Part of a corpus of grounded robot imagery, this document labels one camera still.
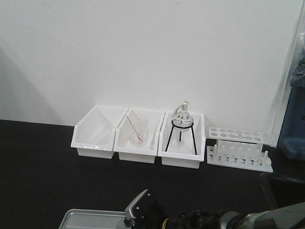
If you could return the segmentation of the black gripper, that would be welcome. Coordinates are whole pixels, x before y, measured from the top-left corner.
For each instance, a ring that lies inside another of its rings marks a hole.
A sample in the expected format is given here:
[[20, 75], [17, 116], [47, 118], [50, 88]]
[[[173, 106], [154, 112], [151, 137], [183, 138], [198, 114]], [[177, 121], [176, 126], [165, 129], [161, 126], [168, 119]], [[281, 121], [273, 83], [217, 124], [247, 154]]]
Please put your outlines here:
[[153, 203], [148, 211], [144, 214], [142, 222], [136, 224], [132, 229], [161, 229], [163, 222], [168, 218], [164, 208], [152, 196]]

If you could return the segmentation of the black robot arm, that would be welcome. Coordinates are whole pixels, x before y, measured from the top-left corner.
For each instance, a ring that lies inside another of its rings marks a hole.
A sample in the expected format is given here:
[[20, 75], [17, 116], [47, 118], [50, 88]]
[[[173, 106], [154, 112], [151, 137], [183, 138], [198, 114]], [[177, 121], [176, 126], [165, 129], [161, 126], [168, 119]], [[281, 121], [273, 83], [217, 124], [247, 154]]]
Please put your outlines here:
[[171, 218], [144, 190], [126, 207], [124, 223], [132, 229], [303, 229], [305, 204], [249, 214], [193, 210]]

